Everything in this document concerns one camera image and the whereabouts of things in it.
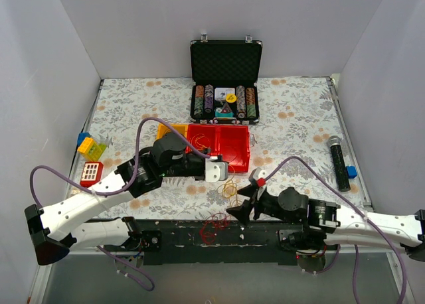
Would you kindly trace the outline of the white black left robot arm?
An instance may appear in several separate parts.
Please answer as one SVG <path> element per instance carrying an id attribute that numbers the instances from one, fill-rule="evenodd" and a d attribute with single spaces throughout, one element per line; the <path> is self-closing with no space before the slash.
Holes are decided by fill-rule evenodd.
<path id="1" fill-rule="evenodd" d="M 50 206 L 41 206 L 36 200 L 26 207 L 25 218 L 37 263 L 46 266 L 58 262 L 73 247 L 111 244 L 136 250 L 141 234 L 128 221 L 95 220 L 95 216 L 158 189 L 165 177 L 218 180 L 220 169 L 215 166 L 216 161 L 198 149 L 187 153 L 189 145 L 180 133 L 166 133 L 151 147 L 137 148 L 132 159 L 68 200 Z"/>

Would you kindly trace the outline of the red plastic bin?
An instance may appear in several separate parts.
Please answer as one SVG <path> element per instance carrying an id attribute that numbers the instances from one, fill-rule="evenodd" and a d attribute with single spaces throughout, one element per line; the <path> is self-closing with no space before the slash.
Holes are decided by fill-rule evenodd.
<path id="1" fill-rule="evenodd" d="M 233 173 L 247 173 L 250 163 L 250 133 L 247 126 L 218 127 L 218 153 Z"/>
<path id="2" fill-rule="evenodd" d="M 209 149 L 209 155 L 218 155 L 218 127 L 213 125 L 189 124 L 187 140 L 199 151 Z"/>

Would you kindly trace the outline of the yellow plastic bin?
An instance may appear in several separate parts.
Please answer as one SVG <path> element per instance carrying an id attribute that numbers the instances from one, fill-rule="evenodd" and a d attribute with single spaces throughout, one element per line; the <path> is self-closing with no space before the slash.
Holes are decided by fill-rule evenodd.
<path id="1" fill-rule="evenodd" d="M 184 138 L 187 137 L 188 124 L 171 124 L 171 127 L 174 128 L 178 133 L 180 133 Z M 156 140 L 161 139 L 166 133 L 171 132 L 171 130 L 163 125 L 159 124 L 157 128 Z"/>

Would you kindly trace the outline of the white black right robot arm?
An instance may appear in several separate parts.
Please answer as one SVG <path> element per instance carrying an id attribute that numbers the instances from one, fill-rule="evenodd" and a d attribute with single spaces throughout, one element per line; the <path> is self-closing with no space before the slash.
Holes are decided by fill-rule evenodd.
<path id="1" fill-rule="evenodd" d="M 396 216 L 356 212 L 334 202 L 317 200 L 288 187 L 278 196 L 265 186 L 248 185 L 238 191 L 245 200 L 227 208 L 242 225 L 265 214 L 296 229 L 280 236 L 285 250 L 320 250 L 325 246 L 350 244 L 396 249 L 409 258 L 424 261 L 424 213 Z"/>

